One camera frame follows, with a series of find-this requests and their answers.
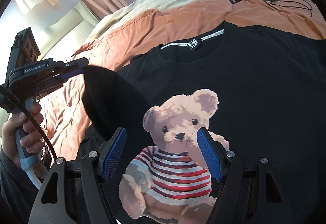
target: black cable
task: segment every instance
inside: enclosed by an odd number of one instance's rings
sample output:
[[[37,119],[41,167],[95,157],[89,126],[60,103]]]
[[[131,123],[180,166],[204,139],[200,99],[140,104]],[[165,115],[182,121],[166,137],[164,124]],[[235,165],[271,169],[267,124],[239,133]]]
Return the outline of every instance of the black cable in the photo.
[[[303,7],[297,7],[297,6],[282,6],[282,5],[278,5],[278,4],[274,4],[274,3],[269,3],[267,0],[263,0],[267,5],[269,5],[270,7],[272,7],[275,10],[278,10],[277,8],[275,8],[274,6],[279,6],[279,7],[283,7],[283,8],[300,8],[300,9],[306,9],[308,11],[310,11],[310,17],[312,17],[312,6],[309,4],[309,2],[303,0],[304,2],[306,2],[310,8],[308,8],[308,6],[306,6],[305,4],[302,4],[300,2],[296,2],[296,1],[292,1],[292,0],[277,0],[276,2],[293,2],[293,3],[297,3],[300,4],[302,6],[305,6],[305,8]]]
[[[0,94],[2,94],[8,100],[10,100],[16,107],[18,107],[27,116],[27,118],[32,122],[32,124],[35,126],[36,130],[41,134],[42,138],[44,139],[44,141],[48,145],[48,147],[49,147],[49,149],[51,151],[51,154],[53,156],[53,159],[56,160],[57,155],[55,154],[54,148],[53,148],[50,140],[48,139],[48,137],[44,133],[44,131],[41,128],[41,126],[39,125],[39,123],[35,120],[34,116],[30,113],[29,110],[27,110],[25,105],[22,104],[22,102],[15,96],[15,94],[13,94],[10,90],[8,90],[7,88],[5,88],[2,85],[0,85]]]

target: orange bedsheet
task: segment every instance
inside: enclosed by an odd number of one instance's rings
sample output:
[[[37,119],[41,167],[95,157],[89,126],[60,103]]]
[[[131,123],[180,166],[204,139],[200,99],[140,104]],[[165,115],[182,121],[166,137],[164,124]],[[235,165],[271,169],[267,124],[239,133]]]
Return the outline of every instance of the orange bedsheet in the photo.
[[[293,6],[295,3],[282,4]],[[137,54],[148,52],[161,43],[205,33],[223,20],[241,27],[262,25],[312,39],[326,39],[326,22],[317,7],[311,5],[312,17],[303,9],[277,7],[276,11],[261,0],[245,0],[237,4],[231,4],[229,0],[200,0],[164,12],[150,9],[84,44],[70,60],[86,57],[91,65],[116,71]],[[75,159],[85,130],[91,124],[81,101],[83,92],[83,76],[76,76],[41,100],[42,126],[58,157],[67,160]]]

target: bed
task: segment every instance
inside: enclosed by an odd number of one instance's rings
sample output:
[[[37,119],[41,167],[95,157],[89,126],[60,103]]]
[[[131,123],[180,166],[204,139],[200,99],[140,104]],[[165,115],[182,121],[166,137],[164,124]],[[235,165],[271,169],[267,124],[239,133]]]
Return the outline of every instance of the bed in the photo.
[[[326,39],[326,22],[312,5],[310,11],[278,7],[261,0],[231,4],[229,0],[138,0],[103,18],[84,44],[65,61],[81,57],[89,64],[118,70],[138,54],[158,44],[190,38],[219,25],[223,20],[238,26],[263,25]],[[66,160],[76,158],[85,130],[91,125],[81,101],[83,76],[76,76],[41,100],[46,131],[56,154]]]

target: t-shirt sleeve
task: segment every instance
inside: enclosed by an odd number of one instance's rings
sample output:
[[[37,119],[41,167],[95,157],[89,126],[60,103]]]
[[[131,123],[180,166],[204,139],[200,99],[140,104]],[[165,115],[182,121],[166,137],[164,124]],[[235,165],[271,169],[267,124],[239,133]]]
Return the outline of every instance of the t-shirt sleeve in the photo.
[[[0,193],[22,224],[28,223],[37,192],[26,173],[13,165],[1,149]]]

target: blue gripper pad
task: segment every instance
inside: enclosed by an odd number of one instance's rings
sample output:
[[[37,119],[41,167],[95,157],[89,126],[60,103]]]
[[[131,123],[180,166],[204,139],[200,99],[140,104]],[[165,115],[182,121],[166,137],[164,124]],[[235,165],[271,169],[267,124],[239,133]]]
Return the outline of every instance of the blue gripper pad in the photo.
[[[211,135],[207,130],[205,133],[203,128],[200,128],[197,132],[197,142],[208,166],[208,170],[211,173],[211,176],[220,182],[223,178],[221,172],[221,162],[211,143],[209,142],[209,139],[207,138],[208,136],[211,138]]]
[[[118,161],[121,157],[123,152],[124,146],[127,141],[127,132],[124,128],[121,129],[115,142],[113,143],[108,155],[104,158],[103,161],[103,172],[102,172],[102,179],[103,181],[107,181],[108,178],[113,176],[115,172],[115,168],[118,165]]]

